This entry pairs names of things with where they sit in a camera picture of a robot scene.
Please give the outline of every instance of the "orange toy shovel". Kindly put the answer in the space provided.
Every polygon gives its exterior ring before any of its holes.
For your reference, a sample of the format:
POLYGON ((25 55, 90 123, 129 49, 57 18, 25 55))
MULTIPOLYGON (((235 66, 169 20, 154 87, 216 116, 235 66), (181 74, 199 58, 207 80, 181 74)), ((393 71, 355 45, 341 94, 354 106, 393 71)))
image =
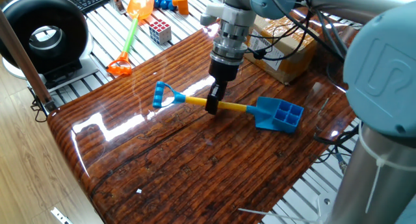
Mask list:
POLYGON ((127 7, 127 13, 133 19, 131 22, 129 34, 124 44, 124 48, 120 56, 112 61, 105 69, 113 75, 130 75, 131 64, 129 62, 129 51, 133 38, 135 37, 136 27, 139 19, 146 19, 153 12, 153 4, 155 0, 130 0, 127 7))

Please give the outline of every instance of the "toy shovel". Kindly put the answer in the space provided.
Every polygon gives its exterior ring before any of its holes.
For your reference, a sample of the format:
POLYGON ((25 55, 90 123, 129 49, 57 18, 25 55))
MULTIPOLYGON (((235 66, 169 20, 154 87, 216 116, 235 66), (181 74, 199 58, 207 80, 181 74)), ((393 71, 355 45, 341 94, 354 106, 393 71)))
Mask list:
MULTIPOLYGON (((193 105, 205 106, 207 100, 199 97, 188 97, 177 91, 164 82, 158 81, 156 84, 155 95, 153 97, 153 107, 162 108, 170 104, 189 103, 193 105), (163 91, 167 87, 174 93, 174 100, 162 106, 163 91)), ((283 131, 293 133, 300 121, 304 108, 289 103, 287 101, 259 97, 256 106, 241 105, 236 103, 218 102, 218 108, 246 112, 254 115, 255 126, 260 129, 283 131)))
POLYGON ((107 67, 107 72, 113 75, 130 75, 131 64, 129 62, 129 51, 131 43, 135 37, 136 28, 139 19, 146 19, 153 12, 153 4, 155 0, 130 0, 127 7, 127 13, 133 19, 131 22, 129 34, 124 44, 124 48, 120 56, 112 61, 107 67))

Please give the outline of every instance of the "rubik's cube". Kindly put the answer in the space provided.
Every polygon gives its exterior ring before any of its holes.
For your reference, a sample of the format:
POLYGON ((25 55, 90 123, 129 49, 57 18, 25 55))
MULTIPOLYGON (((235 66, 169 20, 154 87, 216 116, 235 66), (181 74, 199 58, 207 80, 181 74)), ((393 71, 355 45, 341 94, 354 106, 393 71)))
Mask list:
POLYGON ((159 45, 172 39, 172 30, 170 25, 159 19, 149 25, 151 39, 159 45))

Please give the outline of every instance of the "wooden floor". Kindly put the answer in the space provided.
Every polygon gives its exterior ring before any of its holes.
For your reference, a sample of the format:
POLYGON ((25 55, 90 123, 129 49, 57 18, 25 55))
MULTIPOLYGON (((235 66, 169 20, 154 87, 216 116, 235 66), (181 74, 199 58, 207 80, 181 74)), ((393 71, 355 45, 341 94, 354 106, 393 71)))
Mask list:
POLYGON ((26 82, 0 62, 0 223, 102 223, 72 176, 47 123, 37 123, 26 82))

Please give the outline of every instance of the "toy block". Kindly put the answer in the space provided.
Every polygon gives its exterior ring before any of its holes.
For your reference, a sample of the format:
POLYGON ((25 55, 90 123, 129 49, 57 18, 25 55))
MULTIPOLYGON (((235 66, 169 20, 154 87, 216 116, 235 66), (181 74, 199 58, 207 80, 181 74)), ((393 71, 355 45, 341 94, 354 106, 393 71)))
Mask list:
POLYGON ((179 13, 189 15, 188 0, 172 0, 172 4, 179 8, 179 13))
POLYGON ((172 30, 170 25, 159 19, 149 25, 150 38, 159 45, 172 39, 172 30))
POLYGON ((176 6, 172 4, 172 0, 155 0, 155 8, 162 8, 163 10, 176 10, 176 6))
POLYGON ((278 109, 273 117, 273 124, 278 126, 281 131, 293 133, 298 124, 304 108, 281 100, 278 109))

